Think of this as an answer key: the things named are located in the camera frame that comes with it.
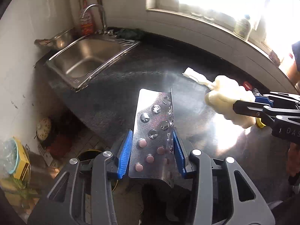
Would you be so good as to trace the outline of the cream foam sponge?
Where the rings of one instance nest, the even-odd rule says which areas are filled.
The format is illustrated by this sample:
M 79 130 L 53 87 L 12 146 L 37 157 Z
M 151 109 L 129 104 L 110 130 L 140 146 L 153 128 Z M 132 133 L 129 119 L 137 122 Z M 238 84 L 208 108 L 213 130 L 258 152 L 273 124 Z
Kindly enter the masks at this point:
M 249 128 L 256 123 L 256 118 L 236 114 L 233 110 L 233 104 L 236 101 L 254 102 L 255 96 L 251 91 L 245 90 L 237 81 L 224 75 L 216 76 L 213 84 L 213 90 L 208 92 L 205 97 L 205 103 L 212 107 L 215 112 L 231 120 L 233 124 L 242 128 Z

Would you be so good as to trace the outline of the silver pill blister pack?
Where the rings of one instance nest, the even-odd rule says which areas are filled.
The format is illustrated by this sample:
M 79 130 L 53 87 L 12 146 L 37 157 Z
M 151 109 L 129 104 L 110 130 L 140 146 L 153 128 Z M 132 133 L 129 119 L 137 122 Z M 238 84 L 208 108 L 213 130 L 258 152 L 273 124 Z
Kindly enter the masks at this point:
M 140 89 L 129 163 L 130 178 L 174 186 L 174 114 L 171 92 Z

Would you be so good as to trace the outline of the black trash bin gold rim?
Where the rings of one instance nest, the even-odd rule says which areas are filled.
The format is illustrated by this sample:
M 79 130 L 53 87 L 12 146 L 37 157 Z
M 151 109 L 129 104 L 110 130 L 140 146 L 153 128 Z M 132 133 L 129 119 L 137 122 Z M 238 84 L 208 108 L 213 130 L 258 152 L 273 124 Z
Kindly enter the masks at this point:
M 84 164 L 89 164 L 91 161 L 93 161 L 98 155 L 100 155 L 102 151 L 96 150 L 96 149 L 89 149 L 86 151 L 82 151 L 79 155 L 76 156 L 76 158 L 80 162 L 84 162 Z M 114 192 L 118 186 L 119 181 L 118 180 L 111 180 L 111 188 L 112 192 Z M 87 178 L 86 186 L 85 186 L 85 192 L 86 194 L 91 194 L 91 177 Z

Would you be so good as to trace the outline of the red jar lid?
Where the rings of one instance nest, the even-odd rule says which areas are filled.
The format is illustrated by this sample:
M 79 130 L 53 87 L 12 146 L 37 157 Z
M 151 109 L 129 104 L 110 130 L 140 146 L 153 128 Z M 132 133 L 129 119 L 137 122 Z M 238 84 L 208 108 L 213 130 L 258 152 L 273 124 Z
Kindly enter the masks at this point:
M 245 88 L 246 91 L 252 91 L 253 89 L 253 86 L 250 83 L 248 83 L 248 81 L 243 82 L 243 87 Z

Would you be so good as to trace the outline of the white plastic wrapper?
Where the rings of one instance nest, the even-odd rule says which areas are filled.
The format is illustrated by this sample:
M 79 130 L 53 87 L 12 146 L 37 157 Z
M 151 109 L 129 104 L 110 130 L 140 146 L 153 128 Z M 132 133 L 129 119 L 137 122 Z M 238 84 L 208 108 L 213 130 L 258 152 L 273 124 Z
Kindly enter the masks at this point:
M 196 83 L 198 83 L 200 85 L 205 85 L 210 90 L 214 90 L 214 88 L 215 88 L 213 86 L 213 83 L 210 82 L 209 80 L 207 80 L 207 78 L 204 75 L 194 71 L 190 67 L 186 68 L 186 70 L 182 73 L 182 75 L 185 76 L 186 78 L 194 80 Z

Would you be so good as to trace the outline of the white perforated metal box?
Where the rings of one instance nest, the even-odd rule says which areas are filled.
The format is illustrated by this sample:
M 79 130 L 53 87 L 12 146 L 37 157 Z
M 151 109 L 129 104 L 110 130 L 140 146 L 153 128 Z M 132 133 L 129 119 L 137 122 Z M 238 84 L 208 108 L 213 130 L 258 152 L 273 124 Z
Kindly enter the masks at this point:
M 38 150 L 40 152 L 40 155 L 43 156 L 45 163 L 50 166 L 54 160 L 52 155 L 47 150 L 45 150 L 40 143 L 38 144 Z

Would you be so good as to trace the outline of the floral lid ceramic pot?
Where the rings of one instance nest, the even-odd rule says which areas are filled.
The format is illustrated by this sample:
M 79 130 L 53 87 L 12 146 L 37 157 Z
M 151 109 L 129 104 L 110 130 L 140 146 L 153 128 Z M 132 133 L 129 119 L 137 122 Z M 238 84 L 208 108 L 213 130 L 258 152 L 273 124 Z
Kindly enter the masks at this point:
M 39 121 L 36 129 L 36 135 L 40 142 L 45 141 L 49 137 L 51 127 L 52 123 L 50 118 L 43 118 Z

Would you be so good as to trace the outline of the yellow cardboard box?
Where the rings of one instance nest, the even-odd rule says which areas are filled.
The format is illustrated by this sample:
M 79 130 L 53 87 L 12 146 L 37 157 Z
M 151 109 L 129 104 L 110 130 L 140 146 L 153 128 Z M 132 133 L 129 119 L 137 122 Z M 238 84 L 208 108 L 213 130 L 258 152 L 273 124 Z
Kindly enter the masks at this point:
M 21 144 L 21 142 L 15 137 L 13 137 L 13 140 L 16 142 L 17 147 L 16 168 L 13 172 L 13 177 L 19 180 L 23 180 L 29 168 L 30 162 L 26 154 L 26 149 Z

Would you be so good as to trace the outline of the green leafy vegetables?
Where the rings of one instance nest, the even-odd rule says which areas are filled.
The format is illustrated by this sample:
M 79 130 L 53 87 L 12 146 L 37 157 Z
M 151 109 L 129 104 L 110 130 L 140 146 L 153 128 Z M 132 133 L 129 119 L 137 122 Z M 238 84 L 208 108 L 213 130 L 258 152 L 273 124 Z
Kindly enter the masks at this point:
M 17 194 L 26 200 L 38 194 L 34 189 L 28 188 L 23 181 L 15 179 L 13 176 L 1 179 L 1 188 L 10 194 Z

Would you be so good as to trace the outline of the stainless steel sink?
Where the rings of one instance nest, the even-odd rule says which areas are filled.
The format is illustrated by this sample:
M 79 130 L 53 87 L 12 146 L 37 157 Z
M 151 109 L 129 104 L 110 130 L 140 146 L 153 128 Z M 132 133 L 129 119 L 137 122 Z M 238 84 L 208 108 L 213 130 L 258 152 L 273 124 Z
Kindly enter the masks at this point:
M 79 91 L 140 44 L 136 40 L 91 34 L 82 36 L 46 61 L 47 67 Z

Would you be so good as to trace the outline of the teal bowl with plastic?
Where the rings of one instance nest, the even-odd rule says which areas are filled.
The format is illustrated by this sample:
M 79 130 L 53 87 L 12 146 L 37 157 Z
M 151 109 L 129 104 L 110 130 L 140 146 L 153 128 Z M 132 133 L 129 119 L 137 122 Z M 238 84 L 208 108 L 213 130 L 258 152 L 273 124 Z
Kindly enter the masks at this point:
M 1 178 L 6 178 L 16 171 L 19 155 L 18 146 L 14 138 L 1 141 Z

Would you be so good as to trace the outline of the green dish cloth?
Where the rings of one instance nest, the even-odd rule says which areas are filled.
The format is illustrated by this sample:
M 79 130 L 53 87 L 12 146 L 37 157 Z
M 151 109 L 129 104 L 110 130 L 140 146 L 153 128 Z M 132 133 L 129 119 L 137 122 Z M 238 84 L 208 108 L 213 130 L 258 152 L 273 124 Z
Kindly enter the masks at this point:
M 116 32 L 116 36 L 119 39 L 125 39 L 125 40 L 140 40 L 143 38 L 144 34 L 145 32 L 138 28 L 135 29 L 121 28 Z

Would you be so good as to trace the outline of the chrome faucet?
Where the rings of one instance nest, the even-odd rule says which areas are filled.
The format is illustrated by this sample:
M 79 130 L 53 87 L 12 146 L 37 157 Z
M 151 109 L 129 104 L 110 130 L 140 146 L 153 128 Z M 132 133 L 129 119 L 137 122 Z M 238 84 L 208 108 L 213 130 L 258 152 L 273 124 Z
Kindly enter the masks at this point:
M 98 31 L 103 34 L 107 35 L 108 32 L 108 25 L 106 21 L 106 14 L 104 7 L 100 4 L 90 4 L 88 5 L 83 11 L 80 16 L 80 18 L 84 18 L 86 16 L 86 13 L 91 10 L 92 8 L 95 8 L 97 11 L 94 12 L 94 18 L 96 19 L 96 25 L 99 27 Z

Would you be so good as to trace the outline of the steel mixing bowl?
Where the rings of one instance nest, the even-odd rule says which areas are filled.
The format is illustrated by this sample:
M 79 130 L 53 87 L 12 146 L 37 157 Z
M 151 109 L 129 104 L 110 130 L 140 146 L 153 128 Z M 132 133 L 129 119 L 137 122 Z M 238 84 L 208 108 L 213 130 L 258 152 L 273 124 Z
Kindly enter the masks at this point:
M 39 47 L 48 47 L 51 50 L 59 51 L 69 46 L 72 42 L 76 40 L 76 38 L 76 30 L 75 28 L 71 28 L 58 33 L 51 39 L 36 39 L 34 41 L 34 45 L 37 45 Z

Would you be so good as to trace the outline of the red dish soap bottle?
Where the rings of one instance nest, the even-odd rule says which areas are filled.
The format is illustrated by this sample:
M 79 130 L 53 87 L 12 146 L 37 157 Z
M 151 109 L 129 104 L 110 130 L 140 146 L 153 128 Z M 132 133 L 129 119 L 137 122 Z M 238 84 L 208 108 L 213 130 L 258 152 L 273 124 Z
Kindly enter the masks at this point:
M 87 1 L 84 0 L 83 8 L 80 14 L 80 30 L 83 36 L 90 35 L 95 32 L 94 19 L 91 12 L 90 11 L 85 12 L 84 16 L 82 17 L 82 14 L 86 8 L 87 8 Z

